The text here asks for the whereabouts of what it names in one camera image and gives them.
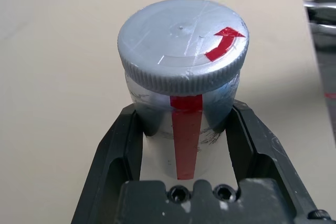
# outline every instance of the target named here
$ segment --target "white table surface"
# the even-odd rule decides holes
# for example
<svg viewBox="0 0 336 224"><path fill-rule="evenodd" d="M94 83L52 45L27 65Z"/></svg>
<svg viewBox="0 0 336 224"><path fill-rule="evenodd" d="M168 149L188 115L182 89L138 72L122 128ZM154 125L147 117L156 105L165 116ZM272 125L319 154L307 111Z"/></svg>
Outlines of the white table surface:
<svg viewBox="0 0 336 224"><path fill-rule="evenodd" d="M160 0L0 0L1 223L70 223L97 145L131 102L117 35ZM336 218L336 150L302 0L216 0L250 30L237 99ZM225 141L212 184L235 186ZM145 145L142 179L163 179Z"/></svg>

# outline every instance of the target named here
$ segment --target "red tape strip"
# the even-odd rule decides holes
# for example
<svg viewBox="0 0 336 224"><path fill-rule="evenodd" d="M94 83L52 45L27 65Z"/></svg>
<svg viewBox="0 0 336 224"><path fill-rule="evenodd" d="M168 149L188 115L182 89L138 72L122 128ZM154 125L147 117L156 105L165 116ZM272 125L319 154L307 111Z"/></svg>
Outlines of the red tape strip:
<svg viewBox="0 0 336 224"><path fill-rule="evenodd" d="M194 178L203 100L194 97L170 97L177 179Z"/></svg>

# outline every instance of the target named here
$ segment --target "curved arrow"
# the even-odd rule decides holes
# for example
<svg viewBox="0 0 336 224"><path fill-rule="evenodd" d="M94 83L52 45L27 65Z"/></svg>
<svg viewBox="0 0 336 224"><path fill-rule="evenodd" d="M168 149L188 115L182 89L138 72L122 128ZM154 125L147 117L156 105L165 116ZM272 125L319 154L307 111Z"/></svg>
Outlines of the curved arrow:
<svg viewBox="0 0 336 224"><path fill-rule="evenodd" d="M226 54L233 44L235 37L245 37L231 27L226 27L214 35L222 36L222 40L220 41L218 47L212 49L210 52L205 53L205 56L210 61L214 61Z"/></svg>

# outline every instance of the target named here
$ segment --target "black machine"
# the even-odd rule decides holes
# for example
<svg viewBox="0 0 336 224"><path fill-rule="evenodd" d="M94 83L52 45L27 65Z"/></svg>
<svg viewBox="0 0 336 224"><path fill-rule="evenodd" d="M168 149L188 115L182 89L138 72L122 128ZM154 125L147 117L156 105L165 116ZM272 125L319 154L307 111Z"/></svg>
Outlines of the black machine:
<svg viewBox="0 0 336 224"><path fill-rule="evenodd" d="M100 142L72 224L336 223L318 210L279 140L245 104L235 101L226 126L238 191L193 191L139 181L142 129L130 105Z"/></svg>

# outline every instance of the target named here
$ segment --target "silver lid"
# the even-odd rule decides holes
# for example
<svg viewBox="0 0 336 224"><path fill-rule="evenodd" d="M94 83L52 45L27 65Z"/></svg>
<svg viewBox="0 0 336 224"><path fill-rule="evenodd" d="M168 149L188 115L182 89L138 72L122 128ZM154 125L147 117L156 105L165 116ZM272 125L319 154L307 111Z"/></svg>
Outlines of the silver lid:
<svg viewBox="0 0 336 224"><path fill-rule="evenodd" d="M243 20L207 0L166 0L141 9L121 27L125 72L142 87L167 95L215 90L238 74L248 48Z"/></svg>

